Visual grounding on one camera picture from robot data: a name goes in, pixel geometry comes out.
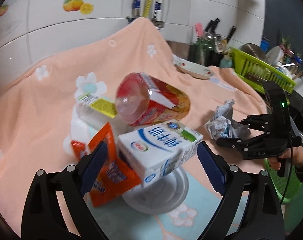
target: dark wall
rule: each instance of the dark wall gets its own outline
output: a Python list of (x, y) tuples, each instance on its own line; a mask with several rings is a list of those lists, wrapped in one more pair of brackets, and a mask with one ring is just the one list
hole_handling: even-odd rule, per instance
[(269, 39), (269, 49), (278, 46), (281, 34), (290, 36), (291, 49), (302, 54), (303, 3), (301, 0), (266, 0), (263, 35)]

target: pink brush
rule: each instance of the pink brush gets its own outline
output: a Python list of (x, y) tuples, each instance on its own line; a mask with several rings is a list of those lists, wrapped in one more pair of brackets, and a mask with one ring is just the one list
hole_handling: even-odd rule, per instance
[(201, 23), (196, 23), (195, 24), (195, 30), (196, 30), (196, 35), (197, 35), (198, 38), (203, 36), (204, 31), (203, 31), (203, 26), (202, 26)]

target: fruit sticker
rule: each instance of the fruit sticker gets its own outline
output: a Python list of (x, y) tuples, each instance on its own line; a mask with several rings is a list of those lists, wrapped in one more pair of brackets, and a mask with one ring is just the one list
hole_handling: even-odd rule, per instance
[(1, 17), (2, 15), (4, 15), (4, 14), (7, 12), (8, 8), (9, 8), (9, 5), (8, 5), (8, 4), (3, 4), (3, 5), (0, 7), (0, 17)]
[(83, 0), (65, 0), (63, 9), (66, 12), (80, 11), (82, 14), (90, 14), (94, 10), (94, 6), (90, 3), (84, 3)]

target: black cable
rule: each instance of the black cable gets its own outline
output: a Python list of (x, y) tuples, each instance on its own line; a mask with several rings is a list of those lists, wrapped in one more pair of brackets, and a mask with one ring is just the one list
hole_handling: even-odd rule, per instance
[(290, 144), (290, 170), (289, 170), (289, 175), (288, 175), (286, 187), (285, 187), (285, 190), (283, 192), (283, 197), (281, 198), (281, 201), (280, 201), (280, 205), (282, 205), (282, 203), (284, 201), (284, 198), (286, 196), (288, 186), (289, 186), (290, 177), (291, 177), (291, 173), (292, 173), (292, 169), (293, 169), (293, 141), (292, 141), (292, 137), (291, 137), (291, 127), (289, 129), (289, 144)]

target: silver screw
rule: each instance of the silver screw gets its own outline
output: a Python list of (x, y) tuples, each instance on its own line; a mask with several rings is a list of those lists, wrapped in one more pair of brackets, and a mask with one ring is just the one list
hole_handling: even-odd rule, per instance
[(41, 175), (43, 175), (43, 173), (44, 173), (43, 170), (38, 170), (38, 171), (36, 172), (36, 175), (37, 175), (37, 176), (41, 176)]
[(74, 171), (75, 170), (75, 165), (69, 165), (67, 167), (67, 171)]
[(238, 167), (236, 165), (230, 165), (229, 169), (233, 172), (237, 172), (238, 171)]
[(263, 176), (267, 177), (267, 176), (268, 176), (268, 171), (262, 170), (262, 171), (261, 171), (261, 174), (262, 174)]

